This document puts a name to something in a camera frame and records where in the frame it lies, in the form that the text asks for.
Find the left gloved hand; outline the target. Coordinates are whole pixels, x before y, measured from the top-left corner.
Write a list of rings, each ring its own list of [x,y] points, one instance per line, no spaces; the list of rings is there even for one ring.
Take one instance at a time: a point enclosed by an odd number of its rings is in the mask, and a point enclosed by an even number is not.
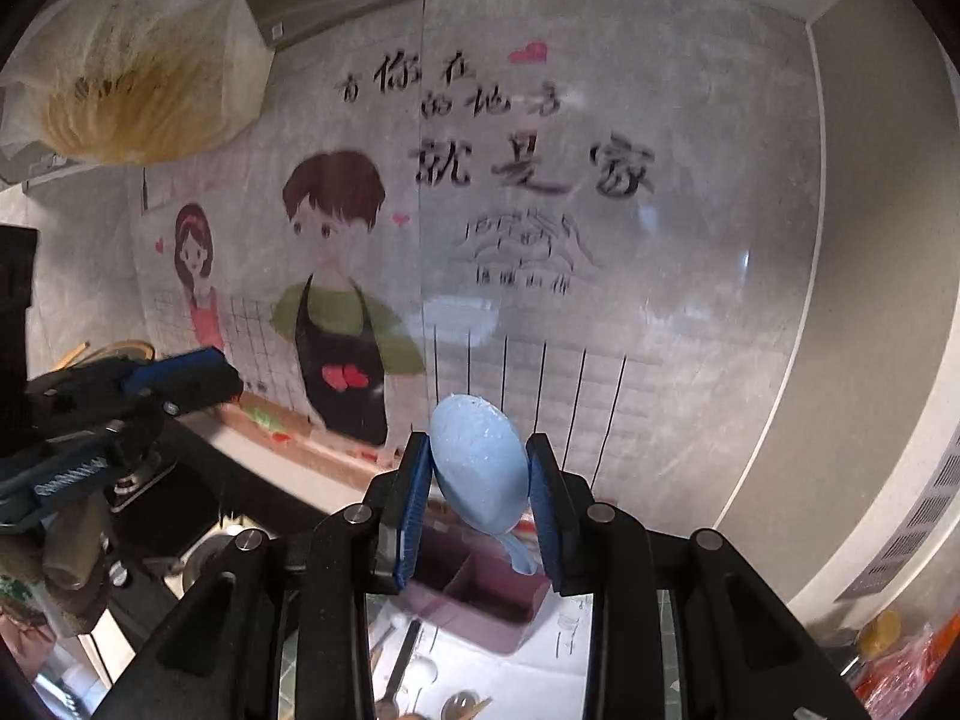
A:
[[[106,501],[68,504],[49,522],[2,536],[2,613],[57,637],[89,634],[109,596]]]

